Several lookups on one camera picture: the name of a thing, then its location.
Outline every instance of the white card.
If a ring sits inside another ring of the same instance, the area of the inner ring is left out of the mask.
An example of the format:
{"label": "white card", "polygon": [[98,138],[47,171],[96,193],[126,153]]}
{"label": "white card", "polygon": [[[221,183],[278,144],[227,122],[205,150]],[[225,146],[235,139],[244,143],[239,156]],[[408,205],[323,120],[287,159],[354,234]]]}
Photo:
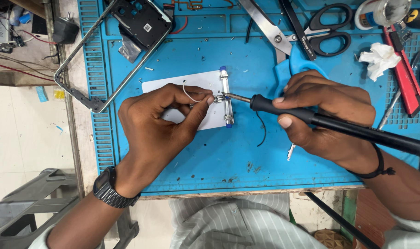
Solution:
{"label": "white card", "polygon": [[[199,86],[204,89],[213,91],[213,95],[221,95],[218,91],[223,91],[222,80],[220,78],[221,72],[211,71],[199,74],[190,74],[185,76],[154,80],[142,83],[142,92],[148,93],[158,88],[165,86],[168,83],[182,85],[184,80],[187,81],[186,86]],[[211,129],[216,127],[225,127],[225,105],[224,102],[213,103],[210,105],[207,116],[202,121],[198,130]],[[180,123],[185,119],[185,116],[177,109],[170,109],[163,113],[163,119]]]}

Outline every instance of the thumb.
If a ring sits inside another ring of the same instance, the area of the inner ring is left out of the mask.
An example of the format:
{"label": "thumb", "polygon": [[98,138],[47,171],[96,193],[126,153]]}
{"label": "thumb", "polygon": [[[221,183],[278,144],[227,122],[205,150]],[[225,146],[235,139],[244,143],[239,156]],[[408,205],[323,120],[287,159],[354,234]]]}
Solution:
{"label": "thumb", "polygon": [[279,115],[278,123],[284,128],[290,141],[302,148],[308,146],[315,136],[313,130],[304,121],[293,115]]}
{"label": "thumb", "polygon": [[202,101],[193,105],[193,108],[190,110],[190,113],[185,117],[185,120],[181,123],[187,131],[196,132],[202,120],[207,115],[207,110],[209,106],[213,103],[213,95],[205,96]]}

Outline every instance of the grey plastic stool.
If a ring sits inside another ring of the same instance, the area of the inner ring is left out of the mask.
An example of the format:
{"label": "grey plastic stool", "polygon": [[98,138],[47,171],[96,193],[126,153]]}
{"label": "grey plastic stool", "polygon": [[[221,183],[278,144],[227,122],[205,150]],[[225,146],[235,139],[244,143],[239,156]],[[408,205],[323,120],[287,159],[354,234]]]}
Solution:
{"label": "grey plastic stool", "polygon": [[[58,188],[63,190],[59,198],[56,196]],[[76,188],[74,175],[65,175],[58,169],[48,168],[5,196],[0,201],[0,249],[27,249],[39,235],[58,223],[79,202]],[[54,215],[37,227],[36,213]],[[117,225],[120,241],[114,248],[125,249],[138,235],[139,226],[137,222],[131,223],[129,210],[119,217]]]}

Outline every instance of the soldering iron handle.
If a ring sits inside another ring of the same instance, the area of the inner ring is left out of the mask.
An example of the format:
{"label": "soldering iron handle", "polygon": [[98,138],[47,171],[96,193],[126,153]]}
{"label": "soldering iron handle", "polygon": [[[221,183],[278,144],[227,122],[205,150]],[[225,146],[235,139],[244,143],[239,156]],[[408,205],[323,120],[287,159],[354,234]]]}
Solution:
{"label": "soldering iron handle", "polygon": [[372,127],[350,124],[318,113],[312,118],[311,124],[420,156],[420,140],[417,139],[384,132]]}
{"label": "soldering iron handle", "polygon": [[277,109],[273,106],[272,100],[264,98],[260,94],[255,94],[250,100],[250,108],[253,111],[263,111],[275,115],[291,114],[298,117],[307,124],[311,124],[312,118],[315,114],[314,111],[306,108],[293,108],[293,109]]}

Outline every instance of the small screw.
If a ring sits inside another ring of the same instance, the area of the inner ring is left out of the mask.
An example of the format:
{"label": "small screw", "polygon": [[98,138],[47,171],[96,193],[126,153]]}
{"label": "small screw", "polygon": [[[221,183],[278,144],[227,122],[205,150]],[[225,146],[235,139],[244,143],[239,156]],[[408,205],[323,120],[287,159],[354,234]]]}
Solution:
{"label": "small screw", "polygon": [[279,43],[282,41],[282,37],[281,36],[275,36],[275,42]]}

